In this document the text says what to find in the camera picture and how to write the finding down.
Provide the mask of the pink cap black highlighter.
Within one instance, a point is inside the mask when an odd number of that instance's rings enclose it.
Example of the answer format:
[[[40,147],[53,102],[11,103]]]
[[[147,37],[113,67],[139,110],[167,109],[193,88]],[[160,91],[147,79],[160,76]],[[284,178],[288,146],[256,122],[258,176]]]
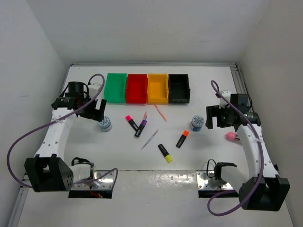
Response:
[[[138,130],[138,125],[134,122],[134,120],[132,119],[132,117],[130,115],[126,116],[125,119],[127,120],[127,122],[131,125],[131,127],[137,131]]]

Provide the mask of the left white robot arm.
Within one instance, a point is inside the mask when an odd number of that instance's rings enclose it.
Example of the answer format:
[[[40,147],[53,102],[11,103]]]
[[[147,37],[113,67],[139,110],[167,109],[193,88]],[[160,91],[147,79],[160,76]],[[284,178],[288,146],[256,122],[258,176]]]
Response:
[[[92,163],[84,160],[67,164],[65,147],[70,130],[78,117],[100,122],[104,119],[106,100],[100,97],[100,84],[69,82],[52,103],[52,121],[33,158],[25,161],[25,170],[35,192],[69,191],[72,185],[92,178]]]

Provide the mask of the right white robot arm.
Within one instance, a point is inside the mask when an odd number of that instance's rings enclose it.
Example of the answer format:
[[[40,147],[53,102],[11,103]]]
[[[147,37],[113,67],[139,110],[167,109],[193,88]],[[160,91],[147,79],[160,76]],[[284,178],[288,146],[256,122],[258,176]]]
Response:
[[[279,211],[290,189],[288,179],[280,177],[272,164],[262,138],[261,120],[251,112],[246,94],[221,91],[216,95],[218,105],[206,108],[206,127],[233,127],[240,139],[247,160],[249,174],[243,174],[235,163],[218,162],[214,167],[214,180],[229,183],[238,194],[244,210]]]

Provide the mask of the yellow cap black highlighter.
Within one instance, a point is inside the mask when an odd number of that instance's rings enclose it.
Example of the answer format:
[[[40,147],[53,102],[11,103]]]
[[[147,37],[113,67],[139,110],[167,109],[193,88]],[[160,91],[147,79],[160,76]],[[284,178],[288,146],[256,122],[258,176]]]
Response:
[[[168,151],[166,150],[166,148],[163,146],[163,144],[159,144],[158,148],[160,150],[160,152],[162,153],[162,155],[164,156],[165,160],[170,163],[173,159],[171,157],[171,155],[168,153]]]

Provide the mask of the purple cap black highlighter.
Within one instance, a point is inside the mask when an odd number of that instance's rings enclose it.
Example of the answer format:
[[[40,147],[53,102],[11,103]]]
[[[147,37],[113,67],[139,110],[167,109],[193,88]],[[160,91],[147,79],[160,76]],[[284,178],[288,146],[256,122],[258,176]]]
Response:
[[[143,129],[145,128],[146,123],[147,123],[147,120],[143,119],[142,122],[141,122],[141,124],[139,125],[139,127],[138,127],[135,135],[134,135],[136,138],[140,137]]]

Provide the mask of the pink capped tube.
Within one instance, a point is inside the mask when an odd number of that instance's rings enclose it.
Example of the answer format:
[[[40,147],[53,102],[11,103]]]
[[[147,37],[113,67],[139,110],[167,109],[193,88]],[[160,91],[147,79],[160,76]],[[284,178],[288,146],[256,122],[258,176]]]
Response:
[[[236,143],[239,143],[241,144],[241,140],[239,138],[239,136],[235,133],[235,132],[229,132],[225,135],[225,138],[228,140],[228,141],[231,141],[231,142],[236,142]]]

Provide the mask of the orange pen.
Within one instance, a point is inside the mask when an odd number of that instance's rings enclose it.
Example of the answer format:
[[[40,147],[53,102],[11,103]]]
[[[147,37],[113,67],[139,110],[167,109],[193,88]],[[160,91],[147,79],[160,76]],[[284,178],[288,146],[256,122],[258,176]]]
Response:
[[[156,108],[156,110],[158,111],[158,113],[161,115],[161,117],[163,118],[163,120],[165,122],[167,122],[167,119],[166,119],[165,115],[162,113],[162,111],[160,110],[160,108],[158,107],[158,105],[154,104],[154,107]]]

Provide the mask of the orange cap black highlighter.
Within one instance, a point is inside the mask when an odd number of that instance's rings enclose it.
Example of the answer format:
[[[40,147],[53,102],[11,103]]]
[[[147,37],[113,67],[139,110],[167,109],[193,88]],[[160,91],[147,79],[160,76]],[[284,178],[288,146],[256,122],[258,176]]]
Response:
[[[186,140],[186,138],[188,137],[189,135],[189,131],[185,130],[182,135],[180,136],[177,144],[176,144],[176,147],[177,148],[181,148],[181,146],[183,145],[184,141]]]

